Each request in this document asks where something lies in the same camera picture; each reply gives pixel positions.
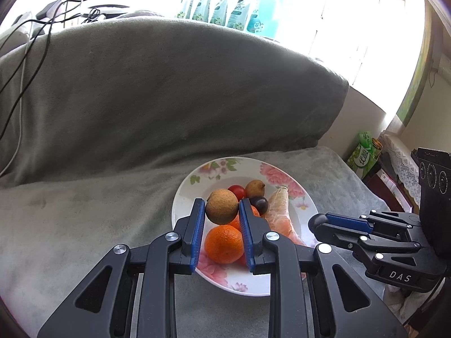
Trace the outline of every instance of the red tomato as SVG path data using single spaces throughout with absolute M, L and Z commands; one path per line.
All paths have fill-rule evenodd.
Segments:
M 229 190 L 236 196 L 238 201 L 246 198 L 246 190 L 242 186 L 234 185 L 229 187 Z

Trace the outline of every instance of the plate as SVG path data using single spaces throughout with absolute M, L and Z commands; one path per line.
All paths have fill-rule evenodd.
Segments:
M 215 189 L 229 188 L 234 184 L 246 186 L 253 179 L 265 183 L 265 197 L 269 199 L 277 187 L 287 186 L 289 216 L 293 226 L 307 246 L 315 247 L 318 241 L 308 229 L 308 220 L 317 214 L 317 209 L 305 189 L 286 172 L 263 161 L 230 157 L 209 161 L 193 170 L 179 186 L 172 204 L 172 228 L 178 219 L 191 213 L 196 198 L 207 200 Z M 205 218 L 201 252 L 196 272 L 208 282 L 244 296 L 269 296 L 271 277 L 269 274 L 254 276 L 247 267 L 238 262 L 217 264 L 204 251 L 204 240 L 208 232 L 216 227 Z

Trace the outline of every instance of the dark grape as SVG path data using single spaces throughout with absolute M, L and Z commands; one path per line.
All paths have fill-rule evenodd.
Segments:
M 249 202 L 257 209 L 260 216 L 268 211 L 268 200 L 265 197 L 252 197 Z

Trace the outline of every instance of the silver screw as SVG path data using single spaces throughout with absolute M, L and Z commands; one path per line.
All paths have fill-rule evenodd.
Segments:
M 279 234 L 274 231 L 270 231 L 266 233 L 266 238 L 271 241 L 279 240 Z
M 332 252 L 332 247 L 329 244 L 320 244 L 318 245 L 318 250 L 324 254 L 329 254 Z
M 167 241 L 175 241 L 175 240 L 177 240 L 178 238 L 179 238 L 179 234 L 177 234 L 176 232 L 173 232 L 173 231 L 168 232 L 168 233 L 165 235 L 165 239 L 166 239 Z
M 123 254 L 127 251 L 127 246 L 124 244 L 118 244 L 113 248 L 115 254 Z

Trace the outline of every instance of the grey blanket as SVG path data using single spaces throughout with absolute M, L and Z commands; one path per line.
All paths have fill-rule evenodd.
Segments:
M 210 159 L 265 151 L 248 156 L 296 178 L 320 212 L 386 209 L 331 150 L 298 150 L 316 145 L 347 91 L 310 59 L 226 28 L 155 18 L 67 29 L 51 41 L 24 97 L 22 147 L 0 179 L 0 295 L 31 337 L 112 246 L 170 230 L 178 185 Z M 25 79 L 43 47 L 39 39 Z M 0 85 L 22 53 L 0 60 Z M 18 86 L 0 97 L 0 119 Z M 0 141 L 1 165 L 17 121 Z M 267 335 L 268 298 L 198 275 L 177 276 L 176 308 L 180 337 Z

